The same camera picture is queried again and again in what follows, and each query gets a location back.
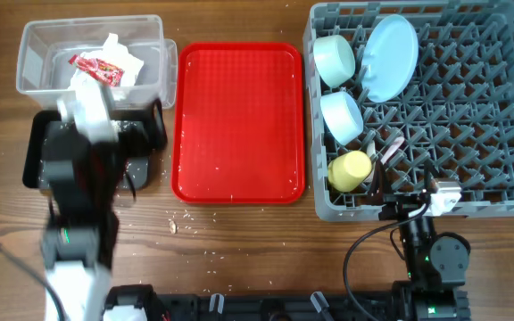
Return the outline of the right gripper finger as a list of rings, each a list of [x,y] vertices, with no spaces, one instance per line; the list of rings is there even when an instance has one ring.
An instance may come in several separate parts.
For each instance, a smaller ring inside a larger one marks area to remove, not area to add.
[[[431,160],[424,162],[424,189],[423,193],[435,193],[436,187],[434,179],[438,176],[438,172]]]
[[[388,181],[384,164],[378,160],[375,163],[374,175],[369,187],[369,204],[383,205],[391,194],[391,185]]]

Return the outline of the food scraps and rice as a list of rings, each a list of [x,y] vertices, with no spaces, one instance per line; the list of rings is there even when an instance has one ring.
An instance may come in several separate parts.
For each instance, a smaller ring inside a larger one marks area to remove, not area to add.
[[[59,130],[66,130],[72,126],[72,123],[59,123],[57,128]],[[129,121],[121,121],[121,120],[112,120],[111,126],[119,133],[129,131],[134,128],[136,124],[134,122]]]

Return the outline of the yellow plastic cup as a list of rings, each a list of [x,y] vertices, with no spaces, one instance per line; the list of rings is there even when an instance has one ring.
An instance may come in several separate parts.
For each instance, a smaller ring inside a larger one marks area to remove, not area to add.
[[[327,168],[328,182],[339,192],[350,192],[364,182],[372,171],[365,152],[352,151],[332,160]]]

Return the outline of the white plastic spoon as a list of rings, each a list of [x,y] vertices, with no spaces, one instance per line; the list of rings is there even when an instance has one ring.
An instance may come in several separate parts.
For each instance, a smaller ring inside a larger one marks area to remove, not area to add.
[[[365,178],[364,182],[366,184],[369,184],[369,183],[372,182],[372,179],[373,179],[373,176],[374,176],[375,167],[376,167],[376,161],[377,161],[376,144],[375,144],[374,141],[372,141],[372,142],[370,142],[368,144],[366,154],[367,154],[367,156],[369,157],[369,159],[371,161],[371,171],[367,175],[367,177]]]

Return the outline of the white plastic fork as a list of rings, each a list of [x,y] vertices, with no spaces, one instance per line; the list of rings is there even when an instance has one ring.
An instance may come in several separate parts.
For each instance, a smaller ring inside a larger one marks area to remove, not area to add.
[[[380,159],[383,164],[386,164],[387,161],[399,150],[399,148],[404,143],[405,138],[402,136],[396,137],[394,141],[387,148],[382,158]]]

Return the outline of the white napkin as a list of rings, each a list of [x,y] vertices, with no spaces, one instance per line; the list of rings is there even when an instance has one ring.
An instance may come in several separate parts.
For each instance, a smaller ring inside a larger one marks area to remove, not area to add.
[[[126,46],[120,44],[119,36],[113,33],[109,34],[101,49],[77,55],[84,58],[98,58],[123,69],[124,74],[118,86],[134,86],[137,82],[137,76],[145,64],[142,60],[132,55]],[[85,72],[78,70],[75,66],[73,67],[76,70],[70,79],[69,89],[74,90],[76,86],[84,86],[86,83],[94,80]]]

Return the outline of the red snack wrapper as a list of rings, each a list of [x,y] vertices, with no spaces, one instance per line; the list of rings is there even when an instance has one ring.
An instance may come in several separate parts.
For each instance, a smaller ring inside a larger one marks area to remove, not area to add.
[[[75,54],[69,59],[69,64],[107,86],[118,86],[124,74],[123,69],[98,58],[84,58]]]

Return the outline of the light blue bowl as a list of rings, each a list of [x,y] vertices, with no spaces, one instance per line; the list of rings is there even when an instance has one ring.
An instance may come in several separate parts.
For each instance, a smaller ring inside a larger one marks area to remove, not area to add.
[[[349,144],[363,132],[361,111],[347,92],[321,96],[320,109],[328,130],[339,144]]]

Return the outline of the light blue plate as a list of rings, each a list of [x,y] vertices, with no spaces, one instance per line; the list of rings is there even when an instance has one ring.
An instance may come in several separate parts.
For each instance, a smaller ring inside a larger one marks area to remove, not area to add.
[[[395,98],[410,82],[419,57],[415,28],[403,16],[393,14],[381,20],[371,32],[361,66],[361,80],[368,98],[383,103]]]

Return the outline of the mint green bowl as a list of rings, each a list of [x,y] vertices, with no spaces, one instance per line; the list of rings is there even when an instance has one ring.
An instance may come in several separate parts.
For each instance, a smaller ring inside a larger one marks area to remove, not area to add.
[[[341,35],[316,39],[313,58],[321,79],[331,88],[341,86],[356,70],[352,48]]]

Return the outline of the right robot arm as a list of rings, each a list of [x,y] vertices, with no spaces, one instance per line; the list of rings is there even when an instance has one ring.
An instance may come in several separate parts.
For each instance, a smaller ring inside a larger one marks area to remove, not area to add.
[[[466,283],[471,247],[461,235],[437,233],[434,219],[450,212],[462,188],[452,178],[440,178],[430,161],[424,165],[424,188],[418,194],[395,194],[379,160],[369,189],[369,200],[382,205],[379,217],[399,224],[401,253],[408,272],[406,281],[392,285],[388,320],[471,319]]]

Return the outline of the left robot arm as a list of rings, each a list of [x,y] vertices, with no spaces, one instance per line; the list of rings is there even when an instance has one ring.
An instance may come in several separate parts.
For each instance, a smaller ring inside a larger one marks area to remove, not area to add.
[[[129,158],[167,144],[160,101],[122,114],[135,127],[115,141],[92,143],[69,123],[42,149],[52,194],[41,239],[47,320],[170,319],[151,285],[111,285],[118,185],[129,177]]]

